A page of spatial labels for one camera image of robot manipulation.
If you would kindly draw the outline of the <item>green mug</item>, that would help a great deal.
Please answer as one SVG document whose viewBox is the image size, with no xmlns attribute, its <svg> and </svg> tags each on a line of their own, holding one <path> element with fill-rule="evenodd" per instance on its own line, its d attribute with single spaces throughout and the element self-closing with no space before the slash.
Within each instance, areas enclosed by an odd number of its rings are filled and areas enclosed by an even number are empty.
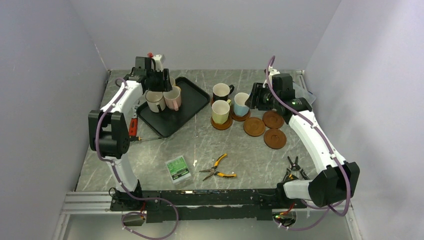
<svg viewBox="0 0 424 240">
<path fill-rule="evenodd" d="M 212 106 L 212 120 L 217 125 L 223 125 L 229 118 L 232 101 L 228 100 L 216 100 Z"/>
</svg>

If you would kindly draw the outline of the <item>white ribbed mug black handle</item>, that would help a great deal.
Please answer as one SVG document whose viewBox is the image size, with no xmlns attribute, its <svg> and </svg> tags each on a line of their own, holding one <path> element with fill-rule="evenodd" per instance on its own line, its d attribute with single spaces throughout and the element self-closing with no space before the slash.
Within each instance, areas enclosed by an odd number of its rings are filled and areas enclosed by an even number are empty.
<svg viewBox="0 0 424 240">
<path fill-rule="evenodd" d="M 167 107 L 162 91 L 148 90 L 145 99 L 149 109 L 154 113 L 160 113 Z"/>
</svg>

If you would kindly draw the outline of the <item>pink mug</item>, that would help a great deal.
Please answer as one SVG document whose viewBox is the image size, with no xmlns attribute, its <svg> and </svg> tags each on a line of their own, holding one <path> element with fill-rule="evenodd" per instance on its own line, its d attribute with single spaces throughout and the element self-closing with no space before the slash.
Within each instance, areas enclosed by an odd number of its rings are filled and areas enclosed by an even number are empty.
<svg viewBox="0 0 424 240">
<path fill-rule="evenodd" d="M 182 104 L 181 89 L 178 86 L 173 86 L 171 91 L 163 92 L 163 97 L 166 106 L 173 110 L 178 111 Z"/>
</svg>

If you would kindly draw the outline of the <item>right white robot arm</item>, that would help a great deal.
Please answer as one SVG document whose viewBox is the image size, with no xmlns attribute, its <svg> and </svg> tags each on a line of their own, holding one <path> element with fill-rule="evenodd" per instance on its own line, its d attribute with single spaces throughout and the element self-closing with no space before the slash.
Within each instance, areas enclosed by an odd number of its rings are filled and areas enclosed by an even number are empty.
<svg viewBox="0 0 424 240">
<path fill-rule="evenodd" d="M 304 97 L 296 97 L 292 76 L 278 73 L 269 78 L 271 85 L 253 83 L 245 102 L 250 109 L 275 110 L 294 130 L 308 151 L 317 176 L 311 180 L 285 180 L 277 185 L 276 203 L 289 207 L 295 199 L 308 200 L 327 207 L 350 200 L 355 193 L 360 168 L 348 162 L 335 149 L 318 124 L 312 106 Z"/>
</svg>

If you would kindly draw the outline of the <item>blue mug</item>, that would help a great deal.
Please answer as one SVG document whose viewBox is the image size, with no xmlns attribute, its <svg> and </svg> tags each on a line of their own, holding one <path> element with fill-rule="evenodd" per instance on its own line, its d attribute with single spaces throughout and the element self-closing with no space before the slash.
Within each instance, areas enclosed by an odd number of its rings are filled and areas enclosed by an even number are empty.
<svg viewBox="0 0 424 240">
<path fill-rule="evenodd" d="M 243 117 L 249 112 L 249 107 L 246 105 L 246 101 L 249 98 L 249 94 L 245 92 L 239 92 L 234 96 L 234 114 L 238 117 Z"/>
</svg>

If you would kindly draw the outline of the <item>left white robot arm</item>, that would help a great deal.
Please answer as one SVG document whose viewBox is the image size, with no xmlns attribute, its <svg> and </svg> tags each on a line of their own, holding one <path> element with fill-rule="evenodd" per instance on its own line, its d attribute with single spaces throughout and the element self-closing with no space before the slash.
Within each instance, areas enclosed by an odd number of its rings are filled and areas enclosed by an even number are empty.
<svg viewBox="0 0 424 240">
<path fill-rule="evenodd" d="M 164 61 L 163 54 L 136 57 L 130 73 L 115 80 L 118 92 L 104 107 L 88 114 L 90 148 L 108 165 L 115 179 L 117 196 L 124 198 L 124 204 L 131 210 L 143 205 L 144 196 L 127 155 L 130 135 L 125 114 L 133 110 L 146 91 L 169 92 L 172 89 Z"/>
</svg>

